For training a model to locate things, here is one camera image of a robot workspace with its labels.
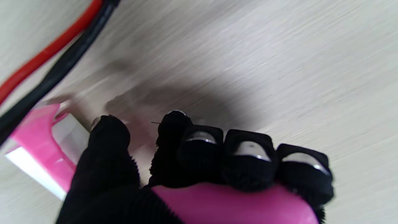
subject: pink plastic part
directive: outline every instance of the pink plastic part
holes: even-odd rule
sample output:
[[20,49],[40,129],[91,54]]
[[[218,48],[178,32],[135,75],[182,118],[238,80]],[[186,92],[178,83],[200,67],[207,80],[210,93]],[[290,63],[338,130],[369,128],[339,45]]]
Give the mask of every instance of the pink plastic part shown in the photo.
[[55,120],[59,108],[60,104],[52,104],[32,110],[13,132],[12,139],[68,192],[76,165],[62,152],[52,134],[52,126],[64,117]]
[[186,224],[318,224],[307,202],[279,184],[258,193],[211,183],[152,190]]

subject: wire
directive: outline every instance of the wire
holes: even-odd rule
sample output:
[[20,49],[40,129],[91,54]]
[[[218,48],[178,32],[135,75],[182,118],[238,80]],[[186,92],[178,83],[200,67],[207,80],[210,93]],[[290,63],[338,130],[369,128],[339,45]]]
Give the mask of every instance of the wire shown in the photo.
[[22,119],[28,114],[30,109],[32,109],[42,97],[50,92],[51,89],[54,88],[76,65],[99,35],[118,3],[118,0],[104,1],[101,9],[91,22],[90,26],[60,57],[44,77],[42,82],[11,109],[9,109],[2,117],[0,117],[0,144],[7,139]]
[[52,58],[57,52],[71,42],[78,34],[88,27],[97,15],[102,5],[101,0],[93,0],[86,11],[64,33],[56,38],[50,45],[30,59],[14,72],[0,87],[0,104],[10,93],[28,76]]

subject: white wooden surface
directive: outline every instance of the white wooden surface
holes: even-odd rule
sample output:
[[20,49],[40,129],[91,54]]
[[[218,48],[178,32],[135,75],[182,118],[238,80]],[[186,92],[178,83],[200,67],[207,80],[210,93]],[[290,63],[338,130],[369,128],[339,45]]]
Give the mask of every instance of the white wooden surface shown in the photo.
[[[0,2],[0,78],[55,38],[88,0]],[[47,97],[86,127],[128,122],[143,180],[171,109],[225,129],[326,152],[329,224],[398,222],[398,5],[393,0],[123,0]],[[37,72],[7,102],[40,80]],[[0,219],[51,223],[60,202],[1,158]]]

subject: red cable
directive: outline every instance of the red cable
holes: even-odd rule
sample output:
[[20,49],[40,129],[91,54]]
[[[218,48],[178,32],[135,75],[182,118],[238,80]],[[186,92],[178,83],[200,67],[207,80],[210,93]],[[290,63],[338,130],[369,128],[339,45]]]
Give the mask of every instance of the red cable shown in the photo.
[[16,72],[14,72],[0,87],[0,104],[10,95],[10,93],[36,69],[52,58],[78,34],[88,27],[97,15],[102,5],[102,0],[93,0],[86,11],[72,24],[63,34],[56,38],[44,50],[30,59]]

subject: black cable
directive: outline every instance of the black cable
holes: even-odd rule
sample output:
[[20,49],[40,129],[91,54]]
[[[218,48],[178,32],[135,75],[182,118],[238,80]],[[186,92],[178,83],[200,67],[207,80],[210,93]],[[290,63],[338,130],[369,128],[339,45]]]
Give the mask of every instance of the black cable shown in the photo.
[[77,64],[95,41],[117,7],[119,0],[105,0],[85,32],[59,58],[41,83],[0,117],[0,145],[14,131],[29,111],[50,92]]

